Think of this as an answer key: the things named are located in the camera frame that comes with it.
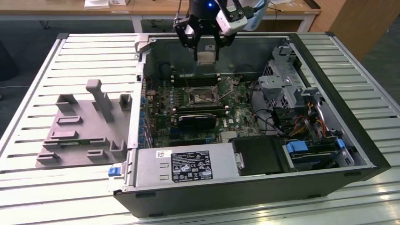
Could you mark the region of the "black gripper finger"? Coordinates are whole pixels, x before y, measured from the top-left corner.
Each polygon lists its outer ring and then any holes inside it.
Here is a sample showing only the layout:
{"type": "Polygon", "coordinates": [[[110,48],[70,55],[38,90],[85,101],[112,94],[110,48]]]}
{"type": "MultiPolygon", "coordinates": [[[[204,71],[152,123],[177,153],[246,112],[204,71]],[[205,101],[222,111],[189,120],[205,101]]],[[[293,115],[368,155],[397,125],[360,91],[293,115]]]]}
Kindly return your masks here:
{"type": "Polygon", "coordinates": [[[189,15],[185,18],[174,17],[173,28],[182,47],[193,50],[193,61],[197,61],[197,45],[200,42],[200,18],[189,15]],[[192,28],[192,35],[186,35],[186,28],[192,28]]]}
{"type": "Polygon", "coordinates": [[[216,42],[216,50],[214,50],[214,60],[218,61],[220,59],[220,49],[230,46],[233,39],[234,39],[234,34],[232,35],[224,35],[221,33],[221,29],[220,26],[217,25],[217,23],[213,24],[213,38],[214,38],[214,42],[216,42]]]}

